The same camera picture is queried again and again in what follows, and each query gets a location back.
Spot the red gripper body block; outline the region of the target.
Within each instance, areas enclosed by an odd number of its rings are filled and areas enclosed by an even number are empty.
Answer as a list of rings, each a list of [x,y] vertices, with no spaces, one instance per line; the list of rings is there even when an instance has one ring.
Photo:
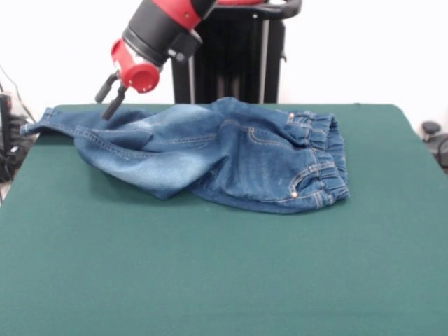
[[[144,94],[157,87],[160,69],[138,55],[123,39],[120,38],[113,44],[111,58],[119,79],[126,88],[133,88],[139,94]]]

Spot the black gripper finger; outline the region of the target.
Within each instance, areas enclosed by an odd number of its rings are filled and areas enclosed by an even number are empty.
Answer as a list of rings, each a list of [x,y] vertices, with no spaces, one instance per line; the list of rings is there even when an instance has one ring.
[[[104,120],[110,120],[115,112],[120,108],[121,104],[125,100],[126,91],[127,88],[123,85],[118,88],[116,98],[108,105],[105,112],[103,112],[101,115]]]
[[[112,89],[112,85],[119,79],[118,72],[114,72],[108,76],[95,95],[95,102],[101,104]]]

